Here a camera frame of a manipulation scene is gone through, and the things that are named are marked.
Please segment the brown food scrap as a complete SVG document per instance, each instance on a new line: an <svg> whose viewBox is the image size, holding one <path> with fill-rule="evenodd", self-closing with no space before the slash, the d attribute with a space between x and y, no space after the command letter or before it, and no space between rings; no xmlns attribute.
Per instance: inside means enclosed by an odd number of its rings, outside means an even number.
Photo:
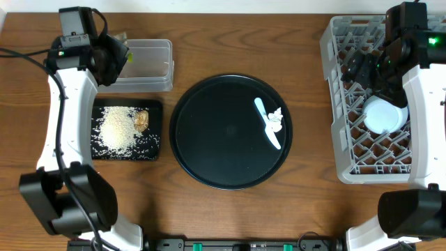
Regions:
<svg viewBox="0 0 446 251"><path fill-rule="evenodd" d="M134 117L134 128L138 132L143 132L148 128L148 111L142 110L137 112Z"/></svg>

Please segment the foil wrapper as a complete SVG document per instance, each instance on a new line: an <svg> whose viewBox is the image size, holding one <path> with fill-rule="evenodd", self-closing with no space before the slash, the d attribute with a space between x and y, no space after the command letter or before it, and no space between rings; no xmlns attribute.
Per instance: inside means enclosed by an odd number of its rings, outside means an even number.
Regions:
<svg viewBox="0 0 446 251"><path fill-rule="evenodd" d="M123 43L123 44L126 44L126 43L127 43L127 40L128 40L128 37L127 37L126 32L116 34L116 35L114 36L114 38L117 39L117 40L119 40L119 41L120 41L121 43Z"/></svg>

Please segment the white light-blue bowl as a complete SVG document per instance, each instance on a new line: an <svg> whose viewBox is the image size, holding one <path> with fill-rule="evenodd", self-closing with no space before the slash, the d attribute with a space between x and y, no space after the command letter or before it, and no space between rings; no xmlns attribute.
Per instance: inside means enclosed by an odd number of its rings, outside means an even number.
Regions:
<svg viewBox="0 0 446 251"><path fill-rule="evenodd" d="M408 120L408 108L400 108L386 100L372 96L362 108L364 124L372 132L383 134L400 130Z"/></svg>

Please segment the white tissue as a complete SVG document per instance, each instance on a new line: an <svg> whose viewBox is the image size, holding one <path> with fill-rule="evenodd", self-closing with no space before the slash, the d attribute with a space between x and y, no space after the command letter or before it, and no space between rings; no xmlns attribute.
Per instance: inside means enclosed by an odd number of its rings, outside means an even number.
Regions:
<svg viewBox="0 0 446 251"><path fill-rule="evenodd" d="M268 114L269 125L273 132L279 132L282 129L282 108L277 108L273 113Z"/></svg>

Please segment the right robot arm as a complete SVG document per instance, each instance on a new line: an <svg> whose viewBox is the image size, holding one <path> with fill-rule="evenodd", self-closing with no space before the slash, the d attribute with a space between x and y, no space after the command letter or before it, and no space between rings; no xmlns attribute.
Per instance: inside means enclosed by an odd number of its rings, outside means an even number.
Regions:
<svg viewBox="0 0 446 251"><path fill-rule="evenodd" d="M378 214L346 232L344 250L412 250L445 237L445 33L428 27L425 3L403 2L385 18L380 56L356 52L342 80L410 114L410 189L386 192Z"/></svg>

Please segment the light blue plastic spoon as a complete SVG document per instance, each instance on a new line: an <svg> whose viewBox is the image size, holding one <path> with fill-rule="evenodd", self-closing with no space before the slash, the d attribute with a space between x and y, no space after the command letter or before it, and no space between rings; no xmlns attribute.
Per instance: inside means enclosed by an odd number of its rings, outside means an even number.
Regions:
<svg viewBox="0 0 446 251"><path fill-rule="evenodd" d="M265 134L267 138L269 139L270 143L277 149L280 150L282 147L278 141L278 139L275 136L275 132L273 131L272 127L270 126L269 118L267 117L266 110L263 104L262 99L255 98L254 104L263 119L263 122L265 123Z"/></svg>

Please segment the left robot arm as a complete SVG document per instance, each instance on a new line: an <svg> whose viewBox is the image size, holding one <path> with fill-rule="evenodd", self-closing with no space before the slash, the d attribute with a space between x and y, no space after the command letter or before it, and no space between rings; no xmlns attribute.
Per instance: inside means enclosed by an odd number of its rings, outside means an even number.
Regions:
<svg viewBox="0 0 446 251"><path fill-rule="evenodd" d="M61 36L40 66L51 92L47 134L35 172L20 177L20 193L48 234L76 238L91 250L144 248L142 228L119 214L115 190L91 156L98 87L116 81L127 53L105 32Z"/></svg>

